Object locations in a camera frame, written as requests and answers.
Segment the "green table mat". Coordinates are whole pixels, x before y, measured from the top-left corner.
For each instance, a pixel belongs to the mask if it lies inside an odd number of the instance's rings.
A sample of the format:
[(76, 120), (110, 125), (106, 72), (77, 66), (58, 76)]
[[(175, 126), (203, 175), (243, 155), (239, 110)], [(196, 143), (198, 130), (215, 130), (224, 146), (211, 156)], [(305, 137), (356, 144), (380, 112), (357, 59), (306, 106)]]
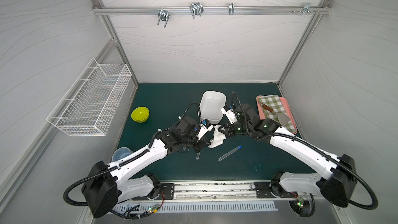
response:
[[(127, 118), (119, 146), (137, 151), (150, 142), (153, 134), (175, 124), (181, 114), (198, 118), (196, 104), (206, 91), (218, 91), (230, 97), (236, 92), (239, 101), (256, 106), (259, 95), (280, 95), (274, 83), (261, 84), (170, 84), (141, 83), (132, 103), (150, 111), (149, 119), (137, 123)], [(218, 158), (237, 146), (242, 148), (221, 162)], [(285, 151), (247, 136), (227, 139), (216, 148), (205, 148), (200, 159), (188, 149), (173, 153), (140, 171), (141, 177), (152, 173), (161, 181), (171, 180), (267, 180), (278, 171), (311, 173), (312, 169)]]

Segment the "metal hook clamp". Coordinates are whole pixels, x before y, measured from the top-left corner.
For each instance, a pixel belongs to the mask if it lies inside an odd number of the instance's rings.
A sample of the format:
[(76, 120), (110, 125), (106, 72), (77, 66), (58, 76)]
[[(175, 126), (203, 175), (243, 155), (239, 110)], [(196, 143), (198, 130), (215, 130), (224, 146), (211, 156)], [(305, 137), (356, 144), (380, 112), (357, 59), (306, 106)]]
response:
[(170, 13), (167, 10), (165, 9), (159, 10), (157, 25), (159, 25), (160, 22), (164, 22), (164, 28), (166, 28), (169, 19), (170, 19)]
[(189, 6), (192, 17), (195, 19), (196, 16), (201, 17), (204, 11), (202, 3), (193, 3)]
[(319, 10), (316, 10), (316, 9), (313, 10), (313, 9), (311, 8), (311, 4), (310, 4), (310, 3), (307, 3), (307, 4), (305, 4), (305, 5), (303, 6), (303, 8), (302, 8), (301, 10), (299, 10), (299, 11), (293, 10), (292, 13), (293, 13), (293, 14), (296, 14), (296, 15), (302, 15), (302, 16), (304, 16), (304, 15), (318, 15), (318, 14), (320, 14), (320, 11), (319, 11)]
[(234, 5), (234, 3), (230, 3), (229, 4), (229, 15), (230, 16), (234, 15), (234, 12), (235, 12), (235, 5)]

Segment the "green bowl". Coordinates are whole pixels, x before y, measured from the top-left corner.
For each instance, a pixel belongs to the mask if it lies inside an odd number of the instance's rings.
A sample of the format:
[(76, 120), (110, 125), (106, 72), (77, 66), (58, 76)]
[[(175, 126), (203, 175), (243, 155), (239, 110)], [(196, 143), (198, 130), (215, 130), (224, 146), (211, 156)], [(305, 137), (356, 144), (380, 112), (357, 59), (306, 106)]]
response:
[(140, 106), (131, 112), (131, 119), (137, 123), (143, 123), (149, 119), (149, 115), (149, 109), (147, 107)]

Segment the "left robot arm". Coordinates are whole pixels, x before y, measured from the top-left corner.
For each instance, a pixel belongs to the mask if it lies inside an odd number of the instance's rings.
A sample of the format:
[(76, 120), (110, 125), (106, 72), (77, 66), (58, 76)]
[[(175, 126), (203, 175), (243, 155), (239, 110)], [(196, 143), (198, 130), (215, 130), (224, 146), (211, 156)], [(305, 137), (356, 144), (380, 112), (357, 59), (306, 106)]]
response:
[(140, 150), (109, 164), (96, 163), (87, 177), (67, 187), (63, 200), (72, 206), (87, 206), (94, 218), (100, 218), (107, 213), (116, 214), (114, 207), (126, 200), (137, 197), (156, 199), (163, 192), (154, 175), (132, 177), (173, 153), (186, 153), (188, 149), (200, 153), (210, 145), (205, 137), (210, 126), (208, 120), (196, 121), (182, 114), (175, 125), (159, 129), (149, 144)]

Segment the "white vent strip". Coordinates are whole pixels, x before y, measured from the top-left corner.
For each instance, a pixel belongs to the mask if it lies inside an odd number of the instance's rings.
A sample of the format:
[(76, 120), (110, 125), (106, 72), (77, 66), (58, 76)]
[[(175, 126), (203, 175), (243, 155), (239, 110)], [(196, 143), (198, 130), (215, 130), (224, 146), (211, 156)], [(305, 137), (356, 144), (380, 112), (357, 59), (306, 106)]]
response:
[[(154, 210), (156, 203), (133, 202), (116, 205), (113, 210), (123, 214), (133, 209), (133, 214), (142, 214)], [(275, 212), (278, 208), (274, 201), (237, 201), (237, 202), (165, 202), (159, 213), (250, 213)]]

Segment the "aluminium top rail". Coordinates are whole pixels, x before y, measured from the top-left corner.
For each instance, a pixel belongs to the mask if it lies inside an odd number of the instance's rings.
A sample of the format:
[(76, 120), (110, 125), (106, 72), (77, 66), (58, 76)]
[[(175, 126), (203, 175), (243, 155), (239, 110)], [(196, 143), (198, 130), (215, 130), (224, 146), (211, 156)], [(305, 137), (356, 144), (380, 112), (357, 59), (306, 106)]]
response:
[[(229, 6), (203, 6), (203, 16), (229, 16)], [(296, 15), (292, 11), (299, 11), (303, 6), (236, 6), (234, 15)], [(330, 7), (311, 6), (313, 10), (319, 10), (321, 15), (327, 15), (332, 11)], [(159, 10), (167, 10), (171, 16), (190, 16), (188, 6), (172, 7), (101, 7), (93, 9), (97, 16), (156, 16)]]

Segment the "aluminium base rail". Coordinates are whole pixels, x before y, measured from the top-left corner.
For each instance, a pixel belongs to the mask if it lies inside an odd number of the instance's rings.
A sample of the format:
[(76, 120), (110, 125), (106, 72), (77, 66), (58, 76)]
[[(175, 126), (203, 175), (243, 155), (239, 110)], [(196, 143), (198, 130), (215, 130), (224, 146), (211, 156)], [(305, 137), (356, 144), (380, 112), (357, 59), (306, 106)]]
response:
[(160, 182), (153, 175), (129, 179), (118, 185), (113, 178), (92, 179), (82, 186), (87, 202), (115, 204), (127, 200), (204, 200), (204, 199), (254, 199), (291, 198), (293, 193), (321, 197), (316, 177), (293, 174), (266, 181), (173, 181)]

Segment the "white rectangular tray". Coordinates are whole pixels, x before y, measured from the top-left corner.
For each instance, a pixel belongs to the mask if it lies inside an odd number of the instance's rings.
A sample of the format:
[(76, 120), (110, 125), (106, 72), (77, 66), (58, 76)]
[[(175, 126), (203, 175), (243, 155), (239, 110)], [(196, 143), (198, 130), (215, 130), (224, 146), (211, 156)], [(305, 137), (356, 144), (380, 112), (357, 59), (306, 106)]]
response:
[(200, 102), (201, 119), (207, 119), (213, 125), (218, 124), (223, 118), (221, 109), (224, 108), (226, 99), (226, 95), (222, 92), (204, 92)]

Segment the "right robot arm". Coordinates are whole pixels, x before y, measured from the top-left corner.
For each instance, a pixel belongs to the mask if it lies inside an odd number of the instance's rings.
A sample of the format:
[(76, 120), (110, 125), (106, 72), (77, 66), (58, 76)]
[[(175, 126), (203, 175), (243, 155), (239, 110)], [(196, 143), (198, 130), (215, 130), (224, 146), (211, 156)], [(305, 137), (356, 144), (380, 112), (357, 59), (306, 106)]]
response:
[(297, 137), (283, 126), (281, 120), (261, 119), (249, 104), (238, 102), (221, 108), (228, 122), (218, 131), (223, 138), (247, 135), (256, 141), (265, 141), (279, 148), (314, 170), (310, 174), (279, 171), (268, 185), (270, 194), (282, 198), (285, 194), (303, 193), (313, 198), (321, 195), (330, 203), (347, 207), (374, 210), (378, 207), (375, 192), (356, 173), (354, 159), (346, 154), (337, 156)]

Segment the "clear plastic cup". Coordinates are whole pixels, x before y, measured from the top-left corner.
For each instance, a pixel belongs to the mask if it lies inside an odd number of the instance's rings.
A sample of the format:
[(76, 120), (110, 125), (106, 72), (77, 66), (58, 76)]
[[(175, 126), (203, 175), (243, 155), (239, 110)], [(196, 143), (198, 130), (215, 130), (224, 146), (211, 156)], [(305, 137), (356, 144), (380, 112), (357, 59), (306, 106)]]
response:
[(112, 162), (124, 159), (125, 157), (130, 156), (132, 153), (133, 152), (128, 147), (118, 148), (112, 155)]

